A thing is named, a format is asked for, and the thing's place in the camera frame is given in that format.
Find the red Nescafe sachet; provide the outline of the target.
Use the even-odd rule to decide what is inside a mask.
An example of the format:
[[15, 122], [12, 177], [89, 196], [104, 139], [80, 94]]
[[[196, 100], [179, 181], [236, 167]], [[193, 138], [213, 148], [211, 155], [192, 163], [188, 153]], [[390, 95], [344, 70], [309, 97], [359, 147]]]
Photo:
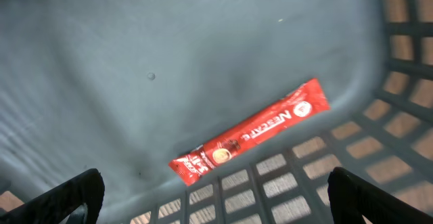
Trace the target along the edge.
[[329, 110], [330, 105], [318, 79], [295, 91], [193, 151], [169, 162], [169, 167], [187, 185], [254, 148], [278, 133]]

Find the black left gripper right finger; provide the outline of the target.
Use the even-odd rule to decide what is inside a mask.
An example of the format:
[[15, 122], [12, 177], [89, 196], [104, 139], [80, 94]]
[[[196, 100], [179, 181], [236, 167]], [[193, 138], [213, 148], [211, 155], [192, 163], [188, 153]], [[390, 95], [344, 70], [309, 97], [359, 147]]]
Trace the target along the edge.
[[432, 224], [432, 217], [336, 167], [329, 174], [328, 196], [335, 224]]

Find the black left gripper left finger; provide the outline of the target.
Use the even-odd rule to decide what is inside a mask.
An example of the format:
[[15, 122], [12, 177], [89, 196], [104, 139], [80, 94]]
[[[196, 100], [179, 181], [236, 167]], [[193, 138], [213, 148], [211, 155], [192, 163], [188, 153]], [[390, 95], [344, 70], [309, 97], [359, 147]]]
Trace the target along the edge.
[[97, 169], [89, 169], [33, 200], [1, 215], [2, 223], [97, 223], [105, 185]]

